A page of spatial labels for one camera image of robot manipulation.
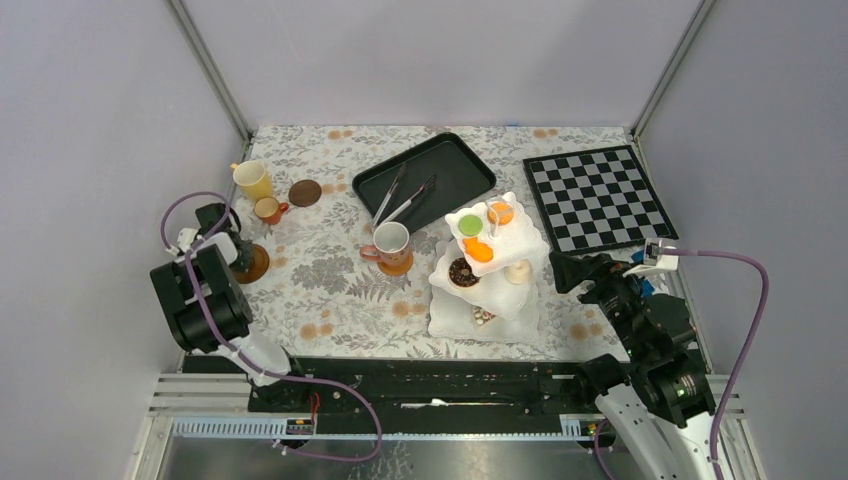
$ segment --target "yellow cup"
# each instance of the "yellow cup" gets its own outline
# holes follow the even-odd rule
[[[230,168],[233,169],[233,181],[254,203],[274,196],[271,176],[261,163],[251,160],[240,164],[234,163],[230,165]]]

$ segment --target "metal floor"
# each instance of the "metal floor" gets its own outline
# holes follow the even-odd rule
[[[370,442],[313,440],[303,447],[336,455],[362,454]],[[624,450],[605,455],[619,480],[644,480]],[[594,456],[574,442],[428,440],[387,441],[365,464],[282,456],[267,440],[173,438],[163,480],[606,480]]]

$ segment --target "brown coaster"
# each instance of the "brown coaster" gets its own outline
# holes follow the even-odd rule
[[[250,268],[244,273],[233,272],[233,277],[242,285],[253,283],[268,271],[271,265],[271,257],[268,256],[268,251],[260,245],[253,244],[253,259],[250,261]]]
[[[308,207],[321,198],[321,185],[315,180],[301,180],[289,190],[289,203],[298,207]]]

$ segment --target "orange cup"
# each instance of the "orange cup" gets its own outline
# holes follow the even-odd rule
[[[253,213],[268,225],[280,223],[280,218],[289,209],[286,202],[280,203],[276,198],[262,198],[253,206]]]

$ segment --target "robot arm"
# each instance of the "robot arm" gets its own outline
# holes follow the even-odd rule
[[[248,368],[238,357],[239,351],[264,370],[279,374],[291,372],[291,364],[285,350],[251,326],[253,315],[230,270],[233,264],[240,262],[241,255],[225,258],[221,253],[222,250],[244,250],[237,247],[238,241],[231,241],[231,235],[234,234],[216,234],[204,242],[191,259],[184,255],[162,265],[150,272],[150,279],[171,335],[183,350],[228,358],[241,367],[255,385],[263,387],[278,380]],[[221,345],[212,334],[192,291],[187,268],[194,269],[206,303],[213,312],[215,325],[224,338],[238,348],[236,352]]]
[[[629,364],[609,354],[581,364],[586,403],[607,417],[648,478],[714,479],[709,434],[715,401],[703,360],[688,349],[695,340],[689,310],[683,299],[651,295],[650,285],[636,276],[676,269],[676,257],[655,254],[660,248],[649,241],[645,261],[635,265],[605,254],[577,259],[554,252],[550,260],[559,293],[593,282],[578,299],[599,306],[630,357]]]

